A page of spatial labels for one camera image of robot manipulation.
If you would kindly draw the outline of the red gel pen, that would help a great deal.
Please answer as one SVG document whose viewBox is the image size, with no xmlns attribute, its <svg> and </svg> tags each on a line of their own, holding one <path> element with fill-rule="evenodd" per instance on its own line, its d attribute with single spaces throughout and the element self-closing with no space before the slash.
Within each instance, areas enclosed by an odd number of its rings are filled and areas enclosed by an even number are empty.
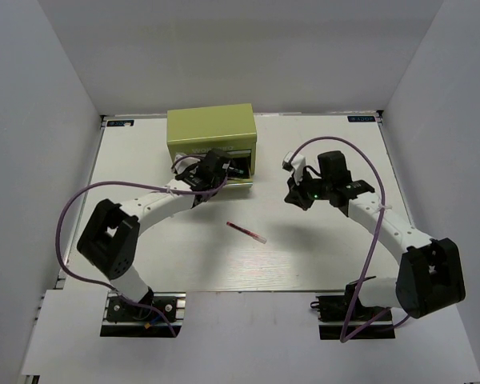
<svg viewBox="0 0 480 384">
<path fill-rule="evenodd" d="M 239 232 L 251 237 L 252 239 L 254 239 L 257 242 L 260 242 L 261 244 L 266 244 L 266 242 L 267 242 L 267 240 L 263 236 L 261 236 L 259 234 L 256 234 L 255 232 L 253 232 L 251 230 L 248 230 L 246 228 L 243 228 L 243 227 L 241 227 L 237 224 L 234 224 L 232 222 L 227 222 L 226 225 L 228 227 L 236 230 L 236 231 L 239 231 Z"/>
</svg>

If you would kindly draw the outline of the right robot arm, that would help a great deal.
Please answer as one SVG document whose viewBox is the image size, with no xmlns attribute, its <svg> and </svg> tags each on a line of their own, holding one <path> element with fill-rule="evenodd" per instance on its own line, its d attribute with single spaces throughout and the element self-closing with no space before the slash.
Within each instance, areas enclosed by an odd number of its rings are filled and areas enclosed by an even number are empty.
<svg viewBox="0 0 480 384">
<path fill-rule="evenodd" d="M 398 264 L 395 278 L 369 278 L 345 299 L 346 312 L 362 319 L 375 307 L 396 307 L 421 318 L 463 301 L 466 289 L 457 245 L 449 238 L 434 239 L 382 204 L 374 188 L 353 180 L 340 151 L 318 156 L 320 171 L 313 177 L 306 159 L 289 152 L 282 162 L 290 172 L 285 201 L 303 210 L 327 201 L 346 217 L 378 236 Z"/>
</svg>

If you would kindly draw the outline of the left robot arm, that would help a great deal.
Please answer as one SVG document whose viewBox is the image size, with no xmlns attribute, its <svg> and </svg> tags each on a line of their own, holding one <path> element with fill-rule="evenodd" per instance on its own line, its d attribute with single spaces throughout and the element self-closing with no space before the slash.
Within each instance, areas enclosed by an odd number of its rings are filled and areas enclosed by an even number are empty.
<svg viewBox="0 0 480 384">
<path fill-rule="evenodd" d="M 144 319 L 153 309 L 153 291 L 134 267 L 138 238 L 149 228 L 210 200 L 226 183 L 231 157 L 212 149 L 178 172 L 165 186 L 127 202 L 100 201 L 80 239 L 78 252 L 126 298 L 125 308 Z"/>
</svg>

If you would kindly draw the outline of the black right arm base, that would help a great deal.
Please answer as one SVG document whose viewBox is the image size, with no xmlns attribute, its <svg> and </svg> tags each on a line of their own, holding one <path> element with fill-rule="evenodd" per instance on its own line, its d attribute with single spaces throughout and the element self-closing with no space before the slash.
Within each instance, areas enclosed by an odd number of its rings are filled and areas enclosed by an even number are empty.
<svg viewBox="0 0 480 384">
<path fill-rule="evenodd" d="M 321 340 L 338 341 L 340 339 L 348 305 L 343 294 L 319 295 L 310 303 L 310 309 L 318 315 L 318 330 Z M 364 307 L 359 302 L 356 302 L 346 335 L 354 332 L 372 318 L 376 318 L 376 320 L 353 336 L 353 340 L 395 339 L 391 312 L 378 306 Z"/>
</svg>

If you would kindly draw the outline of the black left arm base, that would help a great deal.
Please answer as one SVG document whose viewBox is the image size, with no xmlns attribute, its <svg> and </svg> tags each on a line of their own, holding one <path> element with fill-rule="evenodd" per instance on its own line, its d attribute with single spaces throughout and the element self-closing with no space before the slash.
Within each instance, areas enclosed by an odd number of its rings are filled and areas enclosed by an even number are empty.
<svg viewBox="0 0 480 384">
<path fill-rule="evenodd" d="M 102 317 L 100 336 L 105 338 L 172 338 L 179 334 L 186 308 L 184 293 L 161 293 L 150 304 L 164 314 L 131 306 L 116 294 L 108 294 Z"/>
</svg>

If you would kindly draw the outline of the green metal drawer chest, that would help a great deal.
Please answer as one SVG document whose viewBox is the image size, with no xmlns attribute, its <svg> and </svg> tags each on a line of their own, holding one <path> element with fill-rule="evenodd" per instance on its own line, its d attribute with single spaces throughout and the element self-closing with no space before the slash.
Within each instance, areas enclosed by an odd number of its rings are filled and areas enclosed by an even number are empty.
<svg viewBox="0 0 480 384">
<path fill-rule="evenodd" d="M 171 159 L 176 153 L 203 156 L 218 148 L 227 152 L 230 168 L 243 170 L 245 175 L 228 175 L 228 186 L 253 185 L 256 163 L 257 127 L 249 103 L 208 106 L 167 112 L 166 144 Z"/>
</svg>

